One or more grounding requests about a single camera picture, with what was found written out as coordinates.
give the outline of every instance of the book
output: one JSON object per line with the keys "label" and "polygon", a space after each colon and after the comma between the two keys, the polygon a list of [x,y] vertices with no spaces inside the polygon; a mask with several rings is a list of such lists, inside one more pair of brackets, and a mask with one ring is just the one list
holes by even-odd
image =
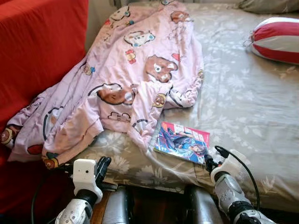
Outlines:
{"label": "book", "polygon": [[154,150],[197,164],[205,163],[210,133],[162,122]]}

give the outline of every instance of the red and white striped pillow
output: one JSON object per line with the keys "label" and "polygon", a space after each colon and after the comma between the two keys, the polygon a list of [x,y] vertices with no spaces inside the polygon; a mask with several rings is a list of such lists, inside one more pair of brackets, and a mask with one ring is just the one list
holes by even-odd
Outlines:
{"label": "red and white striped pillow", "polygon": [[272,17],[254,30],[253,53],[275,61],[299,64],[299,19]]}

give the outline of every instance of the gray floral bedsheet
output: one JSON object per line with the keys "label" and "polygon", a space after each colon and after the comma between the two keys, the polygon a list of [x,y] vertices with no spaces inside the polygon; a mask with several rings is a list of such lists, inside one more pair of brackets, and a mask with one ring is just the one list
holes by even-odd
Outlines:
{"label": "gray floral bedsheet", "polygon": [[[210,132],[211,154],[214,145],[240,151],[250,161],[261,206],[299,212],[299,67],[260,58],[246,47],[251,30],[271,15],[227,4],[186,6],[203,47],[204,83],[194,107],[165,110],[161,120]],[[160,164],[154,163],[123,133],[105,131],[78,158],[103,155],[112,157],[108,182],[180,193],[194,183],[213,192],[204,167],[158,153]],[[242,174],[238,181],[255,202],[250,179]]]}

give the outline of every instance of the red sofa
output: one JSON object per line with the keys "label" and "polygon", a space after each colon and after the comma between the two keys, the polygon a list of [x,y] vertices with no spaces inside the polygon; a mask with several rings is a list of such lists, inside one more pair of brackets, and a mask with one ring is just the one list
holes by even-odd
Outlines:
{"label": "red sofa", "polygon": [[[0,132],[84,57],[87,14],[88,0],[0,0]],[[0,214],[26,223],[35,189],[49,171],[41,161],[6,162],[8,156],[1,145]],[[55,214],[70,188],[66,175],[54,172],[38,195],[37,218]]]}

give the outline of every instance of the wooden floor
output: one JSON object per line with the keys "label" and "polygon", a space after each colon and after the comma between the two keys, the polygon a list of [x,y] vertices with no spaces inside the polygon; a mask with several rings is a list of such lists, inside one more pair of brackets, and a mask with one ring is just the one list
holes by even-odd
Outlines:
{"label": "wooden floor", "polygon": [[[135,224],[182,224],[184,217],[184,195],[159,190],[128,187],[134,195]],[[100,204],[93,211],[91,224],[100,224],[109,192],[104,192]],[[299,220],[298,213],[262,210],[262,213],[279,224],[293,224]],[[224,223],[229,221],[225,216]]]}

